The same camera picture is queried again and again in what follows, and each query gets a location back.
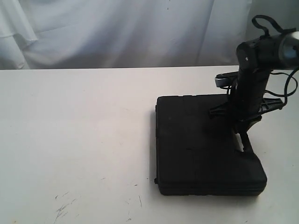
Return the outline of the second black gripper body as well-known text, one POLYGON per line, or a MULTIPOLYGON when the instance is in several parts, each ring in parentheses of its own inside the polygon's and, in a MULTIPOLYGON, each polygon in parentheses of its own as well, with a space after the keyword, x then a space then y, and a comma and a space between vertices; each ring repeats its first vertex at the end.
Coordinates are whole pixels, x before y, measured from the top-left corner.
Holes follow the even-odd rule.
POLYGON ((227 102, 209 110, 211 118, 225 116, 234 122, 255 119, 265 113, 282 109, 278 98, 264 98, 271 70, 239 70, 227 92, 227 102))

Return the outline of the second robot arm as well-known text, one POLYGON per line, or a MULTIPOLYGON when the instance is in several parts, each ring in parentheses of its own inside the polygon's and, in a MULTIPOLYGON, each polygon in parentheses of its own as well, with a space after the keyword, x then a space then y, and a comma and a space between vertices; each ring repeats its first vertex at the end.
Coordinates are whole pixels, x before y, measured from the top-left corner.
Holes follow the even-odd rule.
POLYGON ((238 45, 237 72, 222 73, 215 77, 218 88, 227 91, 227 102, 209 110, 211 117, 225 116, 232 124, 234 133, 241 137, 243 150, 252 151, 247 131, 262 119, 262 115, 286 106, 288 85, 299 70, 299 33, 283 32, 271 36, 265 34, 257 39, 238 45), (264 98, 269 76, 273 70, 292 70, 288 75, 283 94, 272 93, 264 98))

